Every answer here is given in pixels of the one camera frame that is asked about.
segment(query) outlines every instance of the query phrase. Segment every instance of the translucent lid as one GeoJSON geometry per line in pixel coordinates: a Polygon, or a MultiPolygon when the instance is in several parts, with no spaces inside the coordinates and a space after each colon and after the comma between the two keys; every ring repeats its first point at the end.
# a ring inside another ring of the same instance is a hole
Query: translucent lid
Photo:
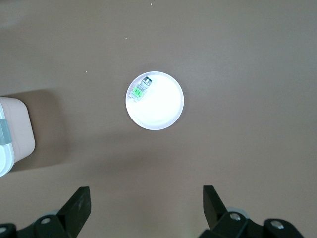
{"type": "Polygon", "coordinates": [[[14,151],[8,121],[0,103],[0,177],[7,174],[14,164],[14,151]]]}

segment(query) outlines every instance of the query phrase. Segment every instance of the round white lid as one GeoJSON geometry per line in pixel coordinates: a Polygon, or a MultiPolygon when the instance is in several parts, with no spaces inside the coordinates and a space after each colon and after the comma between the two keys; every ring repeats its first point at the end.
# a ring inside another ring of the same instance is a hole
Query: round white lid
{"type": "Polygon", "coordinates": [[[139,126],[149,130],[161,130],[173,125],[184,108],[184,94],[177,81],[163,72],[141,74],[130,84],[125,96],[128,114],[139,126]],[[132,89],[145,78],[152,80],[140,101],[129,97],[132,89]]]}
{"type": "MultiPolygon", "coordinates": [[[[2,105],[0,103],[0,119],[5,119],[2,105]]],[[[12,143],[0,145],[0,177],[7,174],[14,165],[14,151],[12,143]]]]}

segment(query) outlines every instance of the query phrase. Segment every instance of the white plastic container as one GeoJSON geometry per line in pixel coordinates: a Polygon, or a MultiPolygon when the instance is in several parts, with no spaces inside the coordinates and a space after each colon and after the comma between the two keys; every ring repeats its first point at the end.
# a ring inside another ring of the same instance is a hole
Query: white plastic container
{"type": "Polygon", "coordinates": [[[15,98],[0,97],[0,177],[29,156],[35,140],[28,110],[15,98]]]}

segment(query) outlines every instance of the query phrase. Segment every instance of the screw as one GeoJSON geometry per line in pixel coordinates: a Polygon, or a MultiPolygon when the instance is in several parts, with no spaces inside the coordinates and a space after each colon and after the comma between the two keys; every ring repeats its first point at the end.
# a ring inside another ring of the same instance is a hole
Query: screw
{"type": "Polygon", "coordinates": [[[0,227],[0,234],[6,231],[6,227],[0,227]]]}
{"type": "Polygon", "coordinates": [[[280,223],[279,221],[277,220],[274,220],[274,221],[271,221],[271,225],[274,226],[275,228],[278,228],[278,229],[284,229],[284,226],[282,223],[280,223]]]}
{"type": "Polygon", "coordinates": [[[241,217],[237,213],[231,213],[230,217],[231,217],[232,220],[235,220],[235,221],[240,221],[241,220],[241,217]]]}
{"type": "Polygon", "coordinates": [[[49,217],[44,218],[43,220],[41,220],[41,224],[46,224],[49,223],[51,221],[51,219],[49,217]]]}

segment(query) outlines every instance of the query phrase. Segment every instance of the green label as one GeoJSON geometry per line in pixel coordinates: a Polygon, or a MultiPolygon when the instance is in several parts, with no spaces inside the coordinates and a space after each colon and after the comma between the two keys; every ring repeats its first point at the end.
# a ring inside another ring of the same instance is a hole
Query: green label
{"type": "Polygon", "coordinates": [[[137,87],[133,88],[133,94],[139,98],[141,98],[143,96],[143,93],[141,92],[140,89],[138,89],[137,87]]]}

